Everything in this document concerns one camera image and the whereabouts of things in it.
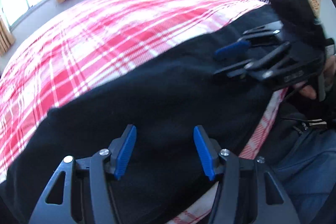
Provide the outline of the person right hand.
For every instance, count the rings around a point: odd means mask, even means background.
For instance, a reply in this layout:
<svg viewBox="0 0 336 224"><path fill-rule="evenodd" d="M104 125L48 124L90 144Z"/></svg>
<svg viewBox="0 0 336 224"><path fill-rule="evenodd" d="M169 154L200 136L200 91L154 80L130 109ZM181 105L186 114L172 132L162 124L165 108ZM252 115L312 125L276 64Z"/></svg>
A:
<svg viewBox="0 0 336 224"><path fill-rule="evenodd" d="M335 55L330 56L325 61L325 66L321 76L323 77L322 85L324 88L331 88L335 79ZM308 82L303 81L297 83L294 85L294 88L295 90L298 90L302 96L311 100L315 100L319 97L320 88L318 87L318 77L313 77L313 79Z"/></svg>

